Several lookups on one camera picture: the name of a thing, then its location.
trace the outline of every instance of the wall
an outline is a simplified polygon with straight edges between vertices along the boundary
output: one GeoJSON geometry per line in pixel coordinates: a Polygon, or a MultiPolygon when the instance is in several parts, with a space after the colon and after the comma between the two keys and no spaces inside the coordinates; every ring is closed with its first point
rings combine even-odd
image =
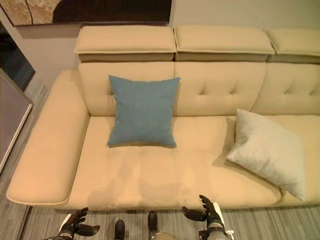
{"type": "Polygon", "coordinates": [[[320,0],[176,0],[172,22],[320,29],[320,0]]]}
{"type": "MultiPolygon", "coordinates": [[[[170,24],[238,25],[320,29],[320,0],[172,0],[170,24]]],[[[0,21],[50,88],[63,69],[77,69],[79,25],[12,27],[0,21]]]]}
{"type": "Polygon", "coordinates": [[[13,27],[1,8],[0,21],[49,89],[61,70],[78,68],[79,25],[13,27]]]}

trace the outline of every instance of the sofa backrest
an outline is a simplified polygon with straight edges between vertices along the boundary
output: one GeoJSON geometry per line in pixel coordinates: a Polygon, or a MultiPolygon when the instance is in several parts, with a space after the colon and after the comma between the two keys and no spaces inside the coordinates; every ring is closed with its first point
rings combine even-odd
{"type": "Polygon", "coordinates": [[[109,75],[133,81],[181,77],[174,116],[320,115],[320,65],[265,62],[80,63],[83,98],[92,116],[114,116],[109,75]]]}
{"type": "Polygon", "coordinates": [[[75,52],[92,116],[115,115],[109,75],[181,77],[174,116],[320,115],[319,42],[320,30],[310,29],[87,26],[75,52]]]}

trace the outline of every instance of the door frame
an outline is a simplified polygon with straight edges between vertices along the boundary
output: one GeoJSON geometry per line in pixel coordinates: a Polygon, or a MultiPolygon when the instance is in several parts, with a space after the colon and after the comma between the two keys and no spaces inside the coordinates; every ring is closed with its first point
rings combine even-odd
{"type": "Polygon", "coordinates": [[[15,84],[15,82],[5,73],[5,71],[0,68],[0,76],[1,78],[4,80],[4,81],[7,81],[13,88],[15,88],[28,102],[29,102],[29,105],[20,121],[20,124],[18,125],[18,128],[16,129],[14,135],[13,135],[13,138],[11,139],[11,142],[3,156],[3,158],[1,159],[1,162],[0,162],[0,173],[2,172],[2,169],[3,167],[5,166],[5,163],[8,159],[8,156],[19,136],[19,133],[25,123],[25,121],[27,120],[27,117],[29,115],[29,113],[31,112],[31,109],[33,107],[33,103],[32,101],[26,96],[26,94],[15,84]]]}

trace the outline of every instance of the white pillow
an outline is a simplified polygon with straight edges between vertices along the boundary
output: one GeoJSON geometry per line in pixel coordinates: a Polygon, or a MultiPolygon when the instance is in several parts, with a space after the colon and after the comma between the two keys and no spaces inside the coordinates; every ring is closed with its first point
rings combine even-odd
{"type": "Polygon", "coordinates": [[[226,158],[296,198],[305,199],[302,142],[296,134],[266,117],[237,110],[235,144],[226,158]]]}

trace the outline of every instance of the sofa headrest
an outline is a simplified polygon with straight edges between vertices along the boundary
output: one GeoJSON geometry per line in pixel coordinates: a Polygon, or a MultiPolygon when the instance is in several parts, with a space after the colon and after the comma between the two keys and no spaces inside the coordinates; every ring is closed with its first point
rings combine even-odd
{"type": "Polygon", "coordinates": [[[275,51],[260,28],[182,25],[174,28],[177,61],[264,62],[275,51]]]}
{"type": "Polygon", "coordinates": [[[268,62],[320,64],[320,30],[275,28],[266,32],[276,51],[268,62]]]}
{"type": "Polygon", "coordinates": [[[172,61],[176,44],[169,26],[84,26],[74,52],[82,62],[172,61]]]}

